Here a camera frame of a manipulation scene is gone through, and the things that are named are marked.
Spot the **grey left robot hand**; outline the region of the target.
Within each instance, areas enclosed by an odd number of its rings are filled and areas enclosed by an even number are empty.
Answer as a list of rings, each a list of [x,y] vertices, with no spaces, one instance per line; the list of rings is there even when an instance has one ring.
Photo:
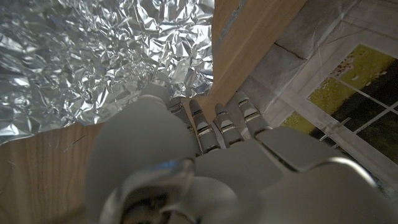
[[[397,222],[358,163],[268,126],[245,96],[239,109],[251,138],[218,105],[223,146],[195,100],[195,133],[171,107],[167,84],[150,83],[103,126],[86,173],[90,223]]]

